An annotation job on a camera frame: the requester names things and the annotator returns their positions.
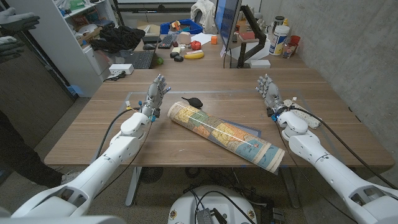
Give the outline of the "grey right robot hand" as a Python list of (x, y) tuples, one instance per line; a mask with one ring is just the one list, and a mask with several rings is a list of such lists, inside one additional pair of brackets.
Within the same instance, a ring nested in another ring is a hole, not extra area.
[(287, 110), (287, 106), (281, 98), (278, 86), (273, 82), (272, 78), (265, 74), (257, 80), (258, 86), (256, 91), (260, 93), (264, 104), (266, 105), (267, 116), (277, 117)]

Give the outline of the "person's gloved hand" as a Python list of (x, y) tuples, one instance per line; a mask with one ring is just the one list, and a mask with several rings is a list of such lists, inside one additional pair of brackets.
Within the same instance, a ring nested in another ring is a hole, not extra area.
[(36, 25), (40, 23), (39, 19), (40, 17), (33, 12), (16, 14), (16, 9), (10, 7), (1, 11), (1, 28), (13, 32), (31, 30), (35, 29)]
[(24, 43), (12, 36), (1, 37), (1, 63), (21, 56)]

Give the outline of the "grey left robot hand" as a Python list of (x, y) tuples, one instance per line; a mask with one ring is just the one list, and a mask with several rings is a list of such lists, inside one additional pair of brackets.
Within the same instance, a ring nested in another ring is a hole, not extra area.
[(166, 85), (165, 77), (159, 74), (148, 88), (147, 95), (139, 110), (140, 113), (148, 117), (159, 118), (163, 97), (171, 90), (171, 87), (167, 88)]

